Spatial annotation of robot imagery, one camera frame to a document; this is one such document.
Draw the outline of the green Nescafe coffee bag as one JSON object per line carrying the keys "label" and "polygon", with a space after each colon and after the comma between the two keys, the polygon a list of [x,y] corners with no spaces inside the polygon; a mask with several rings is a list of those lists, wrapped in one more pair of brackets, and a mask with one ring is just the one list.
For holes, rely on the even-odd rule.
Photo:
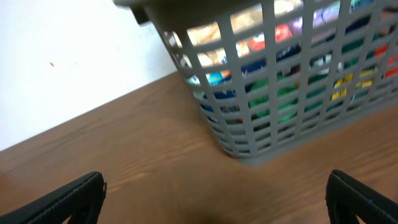
{"label": "green Nescafe coffee bag", "polygon": [[[340,10],[338,17],[324,25],[313,26],[313,14],[316,10],[329,6],[337,1],[320,1],[320,7],[312,13],[312,20],[308,21],[304,16],[297,16],[288,21],[301,17],[303,20],[302,33],[283,42],[275,42],[278,49],[275,53],[277,68],[269,70],[265,78],[267,85],[250,92],[265,90],[267,93],[249,100],[248,106],[253,111],[253,119],[270,118],[271,107],[271,78],[275,78],[277,102],[277,117],[279,123],[286,123],[300,114],[311,111],[316,115],[321,113],[321,107],[328,112],[339,108],[348,92],[348,85],[354,77],[354,70],[358,67],[359,52],[363,49],[366,34],[369,32],[372,15],[369,9],[375,6],[375,1],[357,11],[350,11],[352,1],[339,1]],[[312,47],[312,39],[335,30],[335,38],[325,44]],[[291,58],[276,60],[277,52],[294,44],[302,44],[300,53]],[[332,53],[329,63],[320,67],[310,68],[310,60],[319,55]],[[283,79],[277,78],[277,73],[294,65],[300,65],[300,73]]]}

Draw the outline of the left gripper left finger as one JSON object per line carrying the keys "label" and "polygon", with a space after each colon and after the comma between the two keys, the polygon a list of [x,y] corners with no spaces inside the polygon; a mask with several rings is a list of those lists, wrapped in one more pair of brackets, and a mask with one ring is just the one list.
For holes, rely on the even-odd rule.
{"label": "left gripper left finger", "polygon": [[106,198],[107,183],[93,171],[1,216],[1,223],[96,224]]}

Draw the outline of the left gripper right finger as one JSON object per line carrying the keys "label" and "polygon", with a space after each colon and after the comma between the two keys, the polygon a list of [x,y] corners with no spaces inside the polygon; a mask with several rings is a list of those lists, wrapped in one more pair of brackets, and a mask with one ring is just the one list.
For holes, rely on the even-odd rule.
{"label": "left gripper right finger", "polygon": [[397,223],[397,204],[341,170],[333,170],[325,195],[332,224]]}

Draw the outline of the Kleenex tissue multipack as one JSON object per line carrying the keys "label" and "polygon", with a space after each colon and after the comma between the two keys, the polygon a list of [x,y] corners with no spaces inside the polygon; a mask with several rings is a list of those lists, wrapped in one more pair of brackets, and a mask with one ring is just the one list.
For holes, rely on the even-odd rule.
{"label": "Kleenex tissue multipack", "polygon": [[[350,5],[350,11],[357,11],[362,7],[366,7],[370,5],[371,1],[352,1]],[[296,9],[299,9],[303,6],[302,0],[276,0],[275,1],[275,14],[277,16],[282,16],[289,12],[292,12]],[[313,26],[318,27],[324,25],[330,21],[335,20],[338,17],[340,10],[340,2],[334,2],[327,7],[318,9],[313,14]],[[236,32],[240,32],[245,28],[252,27],[258,23],[262,22],[260,16],[262,15],[262,8],[260,4],[257,4],[245,11],[239,12],[237,14],[232,15],[231,22],[232,28]],[[289,40],[295,36],[299,36],[302,33],[303,20],[301,17],[293,19],[289,22],[278,25],[275,28],[275,41],[277,43]],[[204,44],[205,42],[209,42],[211,40],[219,39],[220,32],[217,24],[212,24],[205,26],[204,28],[197,28],[193,31],[188,31],[188,35],[192,44]],[[312,47],[316,47],[320,44],[325,44],[330,42],[335,38],[335,30],[325,34],[319,34],[312,39]],[[236,43],[236,52],[239,58],[246,57],[254,52],[259,52],[264,50],[266,47],[266,40],[264,33],[258,33],[251,37],[247,37],[243,40],[240,40]],[[291,58],[294,55],[300,53],[302,49],[302,44],[294,44],[290,47],[287,47],[283,50],[277,52],[276,60],[280,62],[281,60],[285,60],[287,58]],[[223,48],[219,48],[216,50],[212,50],[209,52],[201,52],[197,54],[198,59],[200,61],[200,65],[204,68],[206,67],[214,67],[219,65],[224,65],[228,63],[228,58]],[[332,59],[332,53],[328,52],[325,55],[319,55],[310,60],[309,66],[310,68],[320,67],[324,64],[327,64]],[[259,59],[255,62],[251,62],[247,65],[243,65],[241,67],[241,73],[243,77],[247,77],[250,73],[255,72],[256,70],[262,70],[266,67],[266,59]],[[291,68],[287,68],[283,71],[279,71],[277,73],[277,78],[283,79],[292,75],[298,75],[300,73],[300,65],[294,65]],[[228,83],[231,81],[232,76],[229,70],[222,70],[220,72],[207,73],[206,78],[209,81],[210,85],[220,85],[224,83]],[[245,87],[245,91],[255,90],[256,88],[260,88],[262,86],[267,85],[267,80],[256,81],[252,84],[249,84]]]}

